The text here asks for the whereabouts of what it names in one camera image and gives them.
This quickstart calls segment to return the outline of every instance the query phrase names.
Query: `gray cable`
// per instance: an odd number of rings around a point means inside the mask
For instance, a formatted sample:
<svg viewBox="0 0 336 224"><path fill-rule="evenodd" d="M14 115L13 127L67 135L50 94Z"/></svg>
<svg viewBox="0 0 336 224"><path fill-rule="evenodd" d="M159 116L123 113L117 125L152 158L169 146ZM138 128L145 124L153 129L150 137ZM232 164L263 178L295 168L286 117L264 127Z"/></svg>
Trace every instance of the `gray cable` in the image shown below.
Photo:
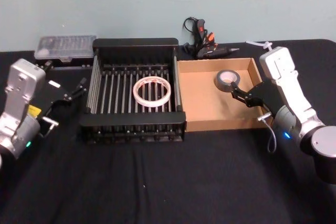
<svg viewBox="0 0 336 224"><path fill-rule="evenodd" d="M272 153L272 154L273 154L273 153L276 151L276 149L277 149L277 138L275 137L275 133L274 133L273 129L271 128L271 126L268 125L268 123L265 121L265 119L261 119L261 121L262 121L263 123L265 123L265 125L269 128L269 130L270 130L271 133L272 133L272 135L270 136L270 138L269 138L269 140L268 140L267 151L268 151L269 153ZM269 148L269 146L270 146L272 137L273 137L273 140L274 140L274 148L273 148L273 150L271 151L270 148Z"/></svg>

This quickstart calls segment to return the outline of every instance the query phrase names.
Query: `clear tape roll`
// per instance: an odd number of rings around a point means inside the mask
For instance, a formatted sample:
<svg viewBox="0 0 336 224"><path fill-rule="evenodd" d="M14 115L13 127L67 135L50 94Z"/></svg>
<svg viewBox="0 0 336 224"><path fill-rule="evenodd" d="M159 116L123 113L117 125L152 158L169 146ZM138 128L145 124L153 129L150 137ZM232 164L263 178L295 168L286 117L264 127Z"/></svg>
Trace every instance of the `clear tape roll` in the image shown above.
<svg viewBox="0 0 336 224"><path fill-rule="evenodd" d="M143 85L147 83L161 84L167 89L167 93L163 97L155 101L145 100L139 96L138 91ZM145 107L150 107L150 108L155 108L155 107L164 105L167 101L169 101L171 93L172 93L172 90L171 90L171 86L169 82L158 76L148 76L148 77L142 78L139 81L137 81L133 87L134 99L138 102L138 104L145 106Z"/></svg>

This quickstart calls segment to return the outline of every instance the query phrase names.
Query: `yellow label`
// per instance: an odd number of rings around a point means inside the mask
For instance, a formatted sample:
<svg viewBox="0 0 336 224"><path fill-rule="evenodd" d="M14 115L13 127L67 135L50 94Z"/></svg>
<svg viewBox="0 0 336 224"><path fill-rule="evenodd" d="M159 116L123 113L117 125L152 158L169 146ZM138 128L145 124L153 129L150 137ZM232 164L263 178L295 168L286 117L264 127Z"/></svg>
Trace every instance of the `yellow label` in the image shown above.
<svg viewBox="0 0 336 224"><path fill-rule="evenodd" d="M28 113L34 118L36 118L41 113L41 111L42 111L41 109L34 107L32 105L29 105L28 107Z"/></svg>

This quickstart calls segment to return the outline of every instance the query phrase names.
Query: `white label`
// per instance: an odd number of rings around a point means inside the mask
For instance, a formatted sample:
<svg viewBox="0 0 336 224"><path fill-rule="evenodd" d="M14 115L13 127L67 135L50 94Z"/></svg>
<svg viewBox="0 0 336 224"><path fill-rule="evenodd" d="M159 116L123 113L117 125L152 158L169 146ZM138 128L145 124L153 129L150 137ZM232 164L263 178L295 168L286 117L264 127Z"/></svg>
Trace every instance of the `white label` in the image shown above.
<svg viewBox="0 0 336 224"><path fill-rule="evenodd" d="M50 84L50 85L53 85L53 86L56 87L56 88L61 87L61 84L58 84L57 82L54 82L54 81L49 81L49 84Z"/></svg>

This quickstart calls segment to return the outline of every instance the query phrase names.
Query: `roll of tape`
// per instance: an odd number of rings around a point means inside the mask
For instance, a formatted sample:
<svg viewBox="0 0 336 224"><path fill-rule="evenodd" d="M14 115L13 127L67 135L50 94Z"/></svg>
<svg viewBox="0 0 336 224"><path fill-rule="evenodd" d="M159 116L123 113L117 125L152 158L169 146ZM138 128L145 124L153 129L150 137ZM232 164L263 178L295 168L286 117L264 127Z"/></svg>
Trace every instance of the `roll of tape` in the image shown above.
<svg viewBox="0 0 336 224"><path fill-rule="evenodd" d="M167 89L167 93L160 99L156 100L156 101L148 101L143 99L142 97L139 96L138 94L138 90L145 85L146 83L158 83L163 85L166 89ZM150 108L154 108L154 107L159 107L164 105L167 101L169 101L170 95L171 95L171 87L170 84L167 80L158 77L158 76L148 76L148 77L144 77L142 79L140 79L139 81L137 81L133 87L133 95L134 95L134 99L138 102L138 104L143 105L145 107L150 107Z"/></svg>
<svg viewBox="0 0 336 224"><path fill-rule="evenodd" d="M215 78L216 87L223 92L230 93L232 91L231 82L237 85L240 82L239 74L232 70L222 70L218 72Z"/></svg>

